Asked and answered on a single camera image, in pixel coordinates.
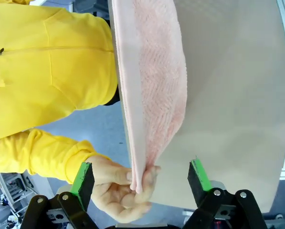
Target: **folded towel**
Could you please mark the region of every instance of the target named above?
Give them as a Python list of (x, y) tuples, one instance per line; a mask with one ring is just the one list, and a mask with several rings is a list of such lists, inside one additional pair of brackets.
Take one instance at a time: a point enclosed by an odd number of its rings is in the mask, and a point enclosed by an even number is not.
[(185, 115), (187, 72), (173, 0), (113, 0), (122, 104), (132, 157), (131, 189), (142, 191)]

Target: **yellow sleeve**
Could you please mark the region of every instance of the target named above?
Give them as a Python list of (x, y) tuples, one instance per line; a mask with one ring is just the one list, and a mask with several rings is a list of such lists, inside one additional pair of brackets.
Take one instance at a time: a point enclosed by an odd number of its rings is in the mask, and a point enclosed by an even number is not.
[(30, 2), (35, 0), (0, 0), (0, 3), (17, 3), (21, 5), (29, 5)]
[(82, 162), (99, 155), (88, 141), (77, 142), (32, 129), (0, 139), (0, 173), (39, 174), (73, 183)]

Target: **zipper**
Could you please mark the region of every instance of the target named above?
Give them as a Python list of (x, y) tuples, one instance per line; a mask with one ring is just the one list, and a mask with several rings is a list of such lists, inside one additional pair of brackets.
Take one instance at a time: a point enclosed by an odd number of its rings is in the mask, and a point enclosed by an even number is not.
[(95, 48), (95, 47), (69, 47), (69, 46), (59, 46), (59, 47), (41, 47), (41, 48), (30, 48), (30, 49), (21, 49), (21, 50), (12, 50), (12, 51), (5, 51), (4, 49), (0, 50), (1, 55), (13, 55), (17, 53), (23, 52), (41, 52), (41, 51), (52, 51), (52, 50), (95, 50), (95, 51), (102, 51), (102, 52), (111, 52), (114, 51), (106, 50), (102, 48)]

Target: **bolt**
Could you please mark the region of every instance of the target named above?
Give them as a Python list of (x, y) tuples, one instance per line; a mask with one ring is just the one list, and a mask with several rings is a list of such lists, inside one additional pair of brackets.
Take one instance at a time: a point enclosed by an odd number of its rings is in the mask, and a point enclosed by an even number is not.
[(64, 195), (64, 196), (62, 197), (62, 199), (63, 199), (63, 200), (67, 200), (67, 199), (68, 199), (68, 196), (67, 196), (67, 195)]
[(245, 193), (245, 192), (241, 192), (241, 193), (240, 193), (240, 196), (241, 196), (242, 198), (246, 198), (246, 193)]
[(221, 194), (221, 192), (220, 192), (219, 190), (215, 190), (215, 191), (214, 191), (214, 195), (215, 195), (215, 196), (219, 196), (220, 194)]

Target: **human hand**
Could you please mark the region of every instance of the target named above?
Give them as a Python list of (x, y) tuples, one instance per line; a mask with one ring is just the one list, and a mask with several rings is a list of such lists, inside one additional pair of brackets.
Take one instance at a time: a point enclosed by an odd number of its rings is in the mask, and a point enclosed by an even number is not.
[(95, 178), (92, 201), (97, 208), (120, 223), (137, 220), (151, 209), (149, 200), (154, 192), (160, 167), (153, 166), (145, 171), (142, 177), (143, 191), (137, 194), (130, 189), (131, 169), (102, 156), (92, 156), (86, 162), (92, 163)]

